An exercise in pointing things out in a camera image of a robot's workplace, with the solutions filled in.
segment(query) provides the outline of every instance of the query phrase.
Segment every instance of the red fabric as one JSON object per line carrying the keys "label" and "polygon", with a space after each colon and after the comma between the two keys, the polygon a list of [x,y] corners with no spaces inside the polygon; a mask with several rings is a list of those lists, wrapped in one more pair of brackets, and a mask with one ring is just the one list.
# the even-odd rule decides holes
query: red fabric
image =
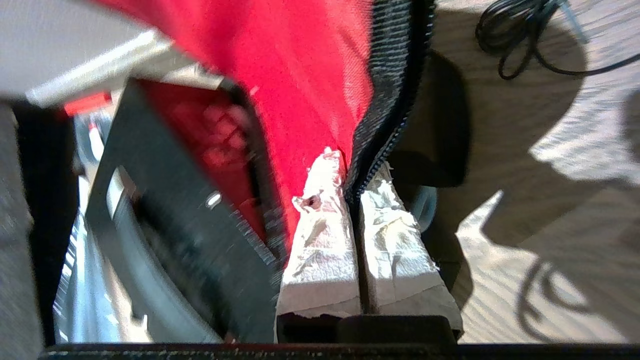
{"label": "red fabric", "polygon": [[[353,131],[371,101],[372,0],[98,1],[158,27],[199,62],[249,91],[266,135],[290,249],[298,223],[292,196],[302,194],[307,169],[325,147],[351,159]],[[165,87],[154,85],[152,96],[168,93]],[[174,90],[173,101],[155,101],[164,116],[188,118],[176,115],[183,111],[206,118],[204,102]],[[220,184],[222,177],[212,176]],[[223,193],[236,192],[232,197],[241,199],[247,194],[243,186],[238,181]]]}

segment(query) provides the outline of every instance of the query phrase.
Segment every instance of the black cable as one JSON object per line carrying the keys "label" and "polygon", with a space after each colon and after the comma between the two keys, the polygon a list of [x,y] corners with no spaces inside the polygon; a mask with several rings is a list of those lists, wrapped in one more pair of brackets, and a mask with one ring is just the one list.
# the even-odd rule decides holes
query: black cable
{"label": "black cable", "polygon": [[[640,60],[640,54],[636,54],[613,65],[586,71],[563,70],[549,64],[538,49],[538,42],[549,20],[560,7],[559,1],[498,0],[480,16],[476,26],[476,40],[484,52],[500,56],[498,74],[502,79],[515,79],[527,68],[532,58],[552,72],[572,76],[603,74]],[[504,65],[507,59],[523,41],[528,41],[529,45],[522,61],[513,73],[505,74]]]}

